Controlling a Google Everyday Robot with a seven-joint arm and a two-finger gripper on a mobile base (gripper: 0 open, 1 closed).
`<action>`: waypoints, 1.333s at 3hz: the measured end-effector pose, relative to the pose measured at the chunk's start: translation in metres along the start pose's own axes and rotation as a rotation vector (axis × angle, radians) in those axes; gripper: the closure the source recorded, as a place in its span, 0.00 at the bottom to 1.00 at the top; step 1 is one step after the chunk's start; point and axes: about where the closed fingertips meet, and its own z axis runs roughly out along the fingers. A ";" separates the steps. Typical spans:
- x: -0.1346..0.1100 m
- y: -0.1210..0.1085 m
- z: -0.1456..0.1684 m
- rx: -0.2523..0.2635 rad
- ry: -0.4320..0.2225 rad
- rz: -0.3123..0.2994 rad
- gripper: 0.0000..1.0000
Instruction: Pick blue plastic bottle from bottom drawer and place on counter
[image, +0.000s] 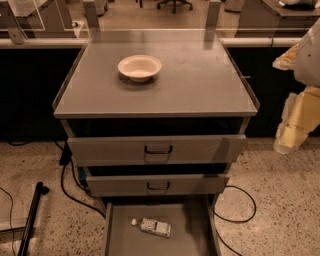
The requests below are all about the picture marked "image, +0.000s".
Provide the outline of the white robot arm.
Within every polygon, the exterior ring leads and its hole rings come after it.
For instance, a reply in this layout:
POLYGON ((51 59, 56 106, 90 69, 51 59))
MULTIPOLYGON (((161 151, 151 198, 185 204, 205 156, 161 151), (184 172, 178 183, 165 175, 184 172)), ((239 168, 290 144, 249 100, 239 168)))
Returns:
POLYGON ((305 85, 301 93, 289 94, 276 132, 274 150, 288 154, 296 151, 320 125, 320 19, 272 66, 293 70, 295 80, 305 85))

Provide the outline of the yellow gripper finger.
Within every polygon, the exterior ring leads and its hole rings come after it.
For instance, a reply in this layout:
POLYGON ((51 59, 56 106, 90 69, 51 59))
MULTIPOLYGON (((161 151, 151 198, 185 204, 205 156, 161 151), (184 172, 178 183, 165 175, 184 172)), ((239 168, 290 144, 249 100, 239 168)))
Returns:
POLYGON ((290 93, 281 118, 273 147, 280 154, 289 154, 320 125, 320 89, 307 86, 299 94, 290 93))
POLYGON ((298 49, 298 44, 295 44, 290 49, 288 49, 281 56, 276 58, 272 63, 272 66, 276 69, 287 71, 293 70, 296 63, 296 53, 298 49))

